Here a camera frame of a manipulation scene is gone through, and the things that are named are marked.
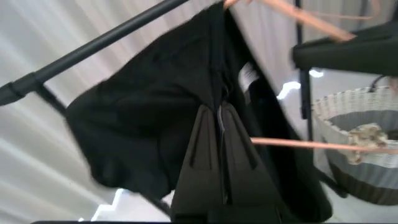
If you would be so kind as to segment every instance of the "light under curtain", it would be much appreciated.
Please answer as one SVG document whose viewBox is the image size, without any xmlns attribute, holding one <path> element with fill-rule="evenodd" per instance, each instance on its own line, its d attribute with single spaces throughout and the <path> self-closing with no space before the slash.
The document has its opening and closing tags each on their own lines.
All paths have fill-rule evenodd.
<svg viewBox="0 0 398 224">
<path fill-rule="evenodd" d="M 116 27 L 160 0 L 4 0 L 0 1 L 0 85 L 58 59 Z M 181 24 L 214 0 L 191 0 L 98 52 L 46 83 L 68 105 L 80 93 L 111 76 L 156 37 Z M 358 15 L 366 1 L 305 0 L 305 8 Z M 393 1 L 381 1 L 382 11 Z M 274 90 L 297 80 L 290 61 L 295 22 L 253 2 L 233 9 L 244 35 Z M 345 29 L 369 22 L 329 19 Z M 305 39 L 322 35 L 305 29 Z M 116 189 L 94 183 L 63 118 L 37 95 L 0 108 L 0 222 L 91 220 L 100 205 L 113 202 Z"/>
</svg>

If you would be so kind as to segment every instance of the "clothing tag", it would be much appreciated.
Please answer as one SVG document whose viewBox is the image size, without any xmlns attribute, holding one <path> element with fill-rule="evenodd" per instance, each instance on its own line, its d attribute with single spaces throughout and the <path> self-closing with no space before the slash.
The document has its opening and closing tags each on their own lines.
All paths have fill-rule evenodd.
<svg viewBox="0 0 398 224">
<path fill-rule="evenodd" d="M 245 102 L 248 105 L 250 103 L 250 93 L 249 87 L 250 85 L 259 78 L 256 71 L 253 69 L 253 66 L 248 62 L 243 68 L 239 71 L 238 82 L 241 90 L 243 92 Z"/>
</svg>

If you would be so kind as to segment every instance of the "rose gold wire hanger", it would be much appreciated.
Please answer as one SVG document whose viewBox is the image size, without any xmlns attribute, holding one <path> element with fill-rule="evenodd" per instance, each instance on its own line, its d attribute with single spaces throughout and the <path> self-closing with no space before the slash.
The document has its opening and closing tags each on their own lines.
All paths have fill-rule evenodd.
<svg viewBox="0 0 398 224">
<path fill-rule="evenodd" d="M 225 0 L 224 8 L 227 9 L 233 4 L 237 3 L 239 0 Z M 315 16 L 311 15 L 309 12 L 306 12 L 302 9 L 299 9 L 283 0 L 259 0 L 268 6 L 273 7 L 277 11 L 283 12 L 290 17 L 293 17 L 298 22 L 301 22 L 305 25 L 312 26 L 317 30 L 320 30 L 326 34 L 329 34 L 336 41 L 347 41 L 355 38 L 354 34 L 351 34 L 343 29 L 340 29 L 328 22 L 325 22 Z M 314 13 L 321 16 L 329 16 L 329 17 L 339 17 L 342 19 L 372 19 L 379 14 L 379 1 L 371 0 L 374 15 L 370 17 L 356 17 L 356 16 L 339 16 L 333 14 L 323 14 L 323 13 Z M 273 146 L 291 146 L 291 147 L 301 147 L 306 149 L 334 149 L 334 150 L 347 150 L 347 151 L 363 151 L 363 152 L 372 152 L 372 153 L 388 153 L 388 154 L 398 154 L 398 150 L 391 149 L 380 149 L 380 148 L 368 148 L 368 147 L 359 147 L 359 146 L 349 146 L 342 144 L 329 144 L 329 143 L 321 143 L 321 142 L 310 142 L 310 141 L 298 141 L 298 140 L 288 140 L 288 139 L 273 139 L 273 138 L 251 138 L 253 144 L 263 144 L 263 145 L 273 145 Z"/>
</svg>

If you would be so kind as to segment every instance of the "woven laundry basket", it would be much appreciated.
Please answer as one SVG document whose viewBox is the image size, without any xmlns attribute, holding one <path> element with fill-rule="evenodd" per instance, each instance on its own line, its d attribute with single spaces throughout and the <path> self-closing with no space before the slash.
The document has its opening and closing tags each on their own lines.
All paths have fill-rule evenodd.
<svg viewBox="0 0 398 224">
<path fill-rule="evenodd" d="M 317 100 L 314 119 L 324 141 L 348 144 L 348 131 L 362 124 L 377 123 L 384 132 L 398 129 L 398 96 L 388 86 L 342 91 Z M 390 149 L 398 141 L 388 140 Z M 378 205 L 398 205 L 398 154 L 368 154 L 351 165 L 340 151 L 327 150 L 335 180 L 349 194 Z"/>
</svg>

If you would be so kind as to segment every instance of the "laundry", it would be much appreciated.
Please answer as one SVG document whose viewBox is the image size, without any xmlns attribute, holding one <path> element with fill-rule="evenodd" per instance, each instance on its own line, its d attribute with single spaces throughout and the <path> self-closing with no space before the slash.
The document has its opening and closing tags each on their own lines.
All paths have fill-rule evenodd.
<svg viewBox="0 0 398 224">
<path fill-rule="evenodd" d="M 177 184 L 200 105 L 216 113 L 222 101 L 236 108 L 251 137 L 299 139 L 219 2 L 79 96 L 66 118 L 97 182 L 162 198 Z M 305 222 L 331 217 L 312 151 L 256 149 L 296 217 Z"/>
</svg>

